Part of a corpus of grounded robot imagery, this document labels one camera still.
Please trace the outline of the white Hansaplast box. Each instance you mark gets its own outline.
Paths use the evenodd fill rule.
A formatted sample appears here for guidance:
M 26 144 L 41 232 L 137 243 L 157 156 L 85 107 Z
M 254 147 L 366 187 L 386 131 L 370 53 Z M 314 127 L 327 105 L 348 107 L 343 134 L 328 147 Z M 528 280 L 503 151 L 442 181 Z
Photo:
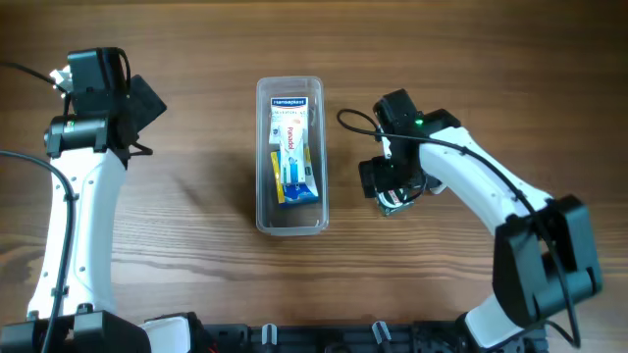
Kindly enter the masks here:
M 281 137 L 281 123 L 285 117 L 293 115 L 308 118 L 307 97 L 272 97 L 270 100 L 270 131 L 269 143 L 279 144 Z

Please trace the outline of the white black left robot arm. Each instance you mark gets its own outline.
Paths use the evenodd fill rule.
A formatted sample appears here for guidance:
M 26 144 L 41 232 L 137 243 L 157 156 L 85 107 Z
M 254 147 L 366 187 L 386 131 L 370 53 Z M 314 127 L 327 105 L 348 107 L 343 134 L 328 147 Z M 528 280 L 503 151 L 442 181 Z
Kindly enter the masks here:
M 141 325 L 116 313 L 111 262 L 115 210 L 129 161 L 150 156 L 139 132 L 167 107 L 131 73 L 125 51 L 73 51 L 47 82 L 64 111 L 44 133 L 53 181 L 42 270 L 26 321 L 1 330 L 4 352 L 203 352 L 211 338 L 192 313 Z

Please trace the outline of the green square packet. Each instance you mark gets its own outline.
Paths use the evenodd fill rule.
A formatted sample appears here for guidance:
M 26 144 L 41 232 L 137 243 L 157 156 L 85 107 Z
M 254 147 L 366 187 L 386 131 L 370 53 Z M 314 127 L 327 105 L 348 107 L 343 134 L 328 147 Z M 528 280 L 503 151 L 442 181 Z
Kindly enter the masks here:
M 406 189 L 394 189 L 380 192 L 376 197 L 380 212 L 385 216 L 404 211 L 414 205 Z

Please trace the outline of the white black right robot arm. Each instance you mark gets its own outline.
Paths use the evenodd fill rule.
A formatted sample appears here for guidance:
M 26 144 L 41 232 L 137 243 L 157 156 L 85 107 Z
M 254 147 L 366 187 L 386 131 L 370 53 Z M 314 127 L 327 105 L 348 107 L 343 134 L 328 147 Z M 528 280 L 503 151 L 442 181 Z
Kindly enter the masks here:
M 602 290 L 588 208 L 554 198 L 484 151 L 444 109 L 374 108 L 370 135 L 388 150 L 359 165 L 364 194 L 450 189 L 494 239 L 492 294 L 456 322 L 458 351 L 490 352 L 555 329 L 572 347 L 582 336 L 575 307 Z

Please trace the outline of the blue VapoDrops box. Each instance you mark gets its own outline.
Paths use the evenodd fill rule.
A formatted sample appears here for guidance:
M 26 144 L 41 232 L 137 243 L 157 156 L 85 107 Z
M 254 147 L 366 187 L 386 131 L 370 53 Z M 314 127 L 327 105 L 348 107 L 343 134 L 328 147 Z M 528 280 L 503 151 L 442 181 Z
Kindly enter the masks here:
M 304 155 L 305 182 L 298 184 L 282 184 L 280 171 L 281 153 L 279 150 L 277 150 L 273 151 L 270 154 L 277 189 L 278 203 L 282 207 L 314 203 L 319 201 L 319 192 L 313 174 L 310 150 L 308 146 L 306 146 L 304 149 Z

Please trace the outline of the white Panadol box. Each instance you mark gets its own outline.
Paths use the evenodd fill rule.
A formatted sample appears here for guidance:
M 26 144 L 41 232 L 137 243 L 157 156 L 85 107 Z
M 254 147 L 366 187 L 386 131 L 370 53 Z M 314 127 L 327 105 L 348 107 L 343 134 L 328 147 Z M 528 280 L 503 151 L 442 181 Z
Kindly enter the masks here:
M 288 120 L 282 123 L 280 133 L 281 182 L 282 184 L 304 183 L 307 124 L 304 120 Z

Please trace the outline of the small white bottle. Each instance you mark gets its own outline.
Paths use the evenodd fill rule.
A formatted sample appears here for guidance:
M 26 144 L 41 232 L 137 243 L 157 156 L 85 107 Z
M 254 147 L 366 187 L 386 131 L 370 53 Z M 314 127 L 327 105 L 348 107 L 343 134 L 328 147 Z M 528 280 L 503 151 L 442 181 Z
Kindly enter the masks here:
M 446 188 L 447 185 L 437 179 L 428 182 L 428 190 L 434 195 L 442 193 Z

